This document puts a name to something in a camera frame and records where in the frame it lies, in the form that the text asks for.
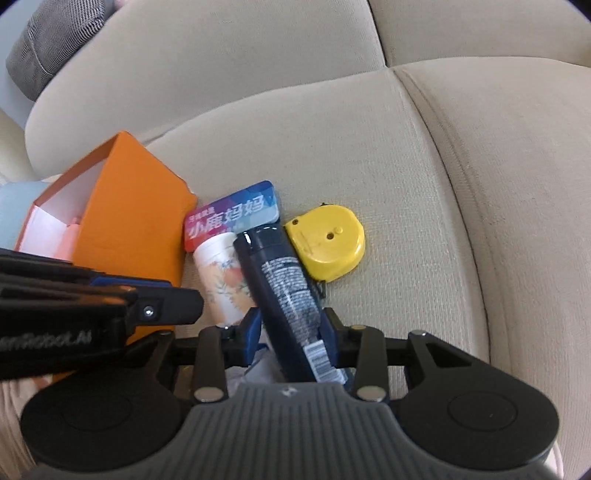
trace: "open box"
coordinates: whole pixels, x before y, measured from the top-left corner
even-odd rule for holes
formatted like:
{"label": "open box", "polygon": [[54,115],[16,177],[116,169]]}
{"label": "open box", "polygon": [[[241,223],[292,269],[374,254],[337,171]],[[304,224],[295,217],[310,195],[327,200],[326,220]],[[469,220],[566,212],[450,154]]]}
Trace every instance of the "open box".
{"label": "open box", "polygon": [[179,286],[183,220],[196,202],[181,178],[121,132],[33,203],[16,250],[54,257],[67,225],[76,218],[80,228],[74,265]]}

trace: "floral pattern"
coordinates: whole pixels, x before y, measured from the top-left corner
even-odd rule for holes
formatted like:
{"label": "floral pattern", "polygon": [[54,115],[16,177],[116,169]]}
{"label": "floral pattern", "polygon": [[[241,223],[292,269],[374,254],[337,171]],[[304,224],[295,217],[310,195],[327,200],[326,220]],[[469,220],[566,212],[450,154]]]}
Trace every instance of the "floral pattern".
{"label": "floral pattern", "polygon": [[222,262],[214,261],[202,267],[202,278],[207,279],[204,281],[206,299],[218,322],[227,320],[221,305],[223,299],[229,300],[242,316],[255,306],[236,252]]}

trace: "black circular pad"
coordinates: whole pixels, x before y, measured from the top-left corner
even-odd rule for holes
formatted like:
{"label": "black circular pad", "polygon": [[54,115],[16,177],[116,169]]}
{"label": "black circular pad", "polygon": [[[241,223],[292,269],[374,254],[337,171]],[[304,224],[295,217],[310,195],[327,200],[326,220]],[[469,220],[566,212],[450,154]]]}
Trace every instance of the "black circular pad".
{"label": "black circular pad", "polygon": [[489,365],[440,368],[397,405],[408,437],[444,462],[480,471],[527,465],[548,453],[558,414],[538,390]]}
{"label": "black circular pad", "polygon": [[517,409],[511,401],[496,393],[470,392],[450,402],[449,414],[467,429],[495,432],[515,421]]}
{"label": "black circular pad", "polygon": [[21,417],[37,462],[97,472],[138,462],[164,447],[182,424],[168,390],[138,369],[78,373],[35,395]]}

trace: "white cylindrical container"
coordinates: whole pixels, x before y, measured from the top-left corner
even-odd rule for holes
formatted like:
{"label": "white cylindrical container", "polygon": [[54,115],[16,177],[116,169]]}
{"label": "white cylindrical container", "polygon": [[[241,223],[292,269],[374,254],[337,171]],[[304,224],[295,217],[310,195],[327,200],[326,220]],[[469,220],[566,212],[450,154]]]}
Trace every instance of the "white cylindrical container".
{"label": "white cylindrical container", "polygon": [[205,240],[193,253],[205,301],[220,327],[240,322],[255,306],[234,250],[235,239],[235,233],[221,233]]}

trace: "fabric upholstery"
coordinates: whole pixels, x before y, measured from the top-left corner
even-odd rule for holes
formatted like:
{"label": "fabric upholstery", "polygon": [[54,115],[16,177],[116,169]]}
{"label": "fabric upholstery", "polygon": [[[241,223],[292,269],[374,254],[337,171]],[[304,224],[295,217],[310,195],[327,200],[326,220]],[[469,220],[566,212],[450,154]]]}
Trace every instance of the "fabric upholstery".
{"label": "fabric upholstery", "polygon": [[[345,323],[402,337],[422,328],[488,360],[466,231],[433,142],[392,71],[231,103],[148,148],[203,203],[269,179],[285,221],[322,202],[350,207],[367,251],[327,286],[326,304]],[[186,274],[197,286],[194,268]]]}
{"label": "fabric upholstery", "polygon": [[149,141],[255,93],[382,68],[365,0],[141,0],[47,86],[27,122],[40,177],[120,130]]}
{"label": "fabric upholstery", "polygon": [[459,56],[591,66],[591,25],[568,0],[369,0],[388,65]]}
{"label": "fabric upholstery", "polygon": [[14,83],[31,100],[105,25],[113,0],[44,0],[6,59]]}
{"label": "fabric upholstery", "polygon": [[591,70],[466,58],[395,69],[474,251],[492,364],[550,396],[567,479],[591,463]]}
{"label": "fabric upholstery", "polygon": [[9,181],[37,179],[25,149],[25,134],[0,110],[0,177]]}

